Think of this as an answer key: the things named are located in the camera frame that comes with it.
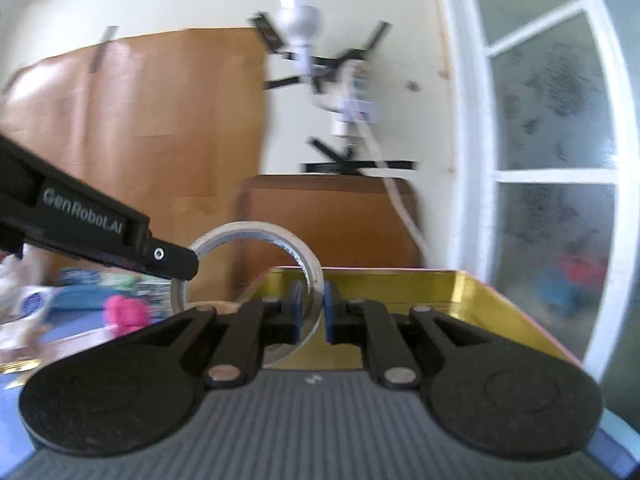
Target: light bulb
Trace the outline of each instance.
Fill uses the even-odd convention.
[[[320,29],[320,9],[310,0],[280,0],[276,29],[291,47],[300,75],[312,73],[312,40]]]

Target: roll of tape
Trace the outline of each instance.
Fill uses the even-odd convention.
[[[297,348],[305,344],[318,328],[322,312],[322,295],[324,293],[324,276],[318,258],[311,249],[295,234],[286,229],[266,222],[232,222],[224,224],[198,238],[191,250],[199,260],[216,247],[231,240],[266,240],[283,248],[297,261],[306,278],[306,303],[303,309],[302,334],[300,342],[291,346],[278,346],[264,353],[264,363],[274,364],[280,359],[292,354]],[[186,282],[172,280],[171,307],[174,314],[182,312],[187,304]]]

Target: red object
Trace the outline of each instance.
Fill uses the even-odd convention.
[[[111,296],[104,302],[104,321],[115,327],[116,337],[135,332],[149,324],[146,303],[127,296]]]
[[[607,274],[607,266],[601,262],[578,256],[560,256],[560,268],[574,285],[602,286]]]

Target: white cable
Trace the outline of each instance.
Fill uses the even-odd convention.
[[[376,166],[380,170],[388,170],[389,167],[386,164],[384,157],[382,156],[382,152],[380,151],[380,147],[378,146],[376,139],[373,137],[373,133],[371,128],[364,121],[359,113],[352,113],[351,117],[353,121],[356,123],[356,127],[360,133],[362,139],[364,139],[364,143],[367,146],[367,150],[369,150],[370,155],[372,156]],[[428,256],[430,253],[429,247],[427,245],[427,240],[425,240],[424,236],[420,232],[420,229],[416,226],[414,219],[411,218],[409,212],[404,207],[402,203],[402,197],[400,196],[400,191],[398,190],[398,186],[396,185],[396,181],[388,176],[382,176],[382,182],[385,184],[386,193],[389,195],[389,199],[391,200],[391,204],[393,205],[396,213],[402,220],[402,223],[406,227],[406,230],[409,231],[411,238],[414,240],[414,243],[420,249],[420,253],[422,254],[423,264],[426,265],[428,261]]]
[[[351,96],[354,91],[354,74],[358,65],[363,62],[364,61],[362,60],[355,59],[346,62],[341,78],[341,93],[346,97],[345,102],[348,115],[355,122],[358,132],[364,140],[367,150],[369,150],[369,153],[376,163],[377,168],[379,170],[385,171],[389,170],[390,168],[385,162],[385,158],[382,155],[382,150],[380,150],[380,147],[373,136],[369,124],[367,123],[367,121],[362,119],[361,114],[358,111],[349,108],[350,104],[353,105]],[[339,114],[344,113],[344,110],[334,110],[332,108],[325,107],[315,99],[314,103],[316,104],[316,106],[322,108],[323,110]],[[409,235],[420,250],[420,254],[422,255],[422,262],[424,265],[426,265],[428,256],[430,254],[427,240],[425,240],[424,236],[420,232],[420,229],[418,229],[418,226],[415,224],[414,219],[411,218],[411,215],[404,207],[404,203],[402,203],[402,197],[400,195],[400,191],[398,190],[398,186],[396,185],[396,181],[383,174],[382,182],[385,185],[386,193],[389,195],[389,200],[391,200],[391,205],[396,210],[396,214],[400,217],[402,223],[406,227],[406,230],[409,232]]]

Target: blue table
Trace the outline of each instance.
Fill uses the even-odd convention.
[[[42,337],[43,342],[55,341],[104,326],[102,312],[95,310],[53,311],[46,322],[51,323],[53,329]],[[18,396],[22,388],[4,390],[4,387],[16,377],[18,374],[0,376],[0,478],[4,478],[33,452],[33,444],[18,414]]]

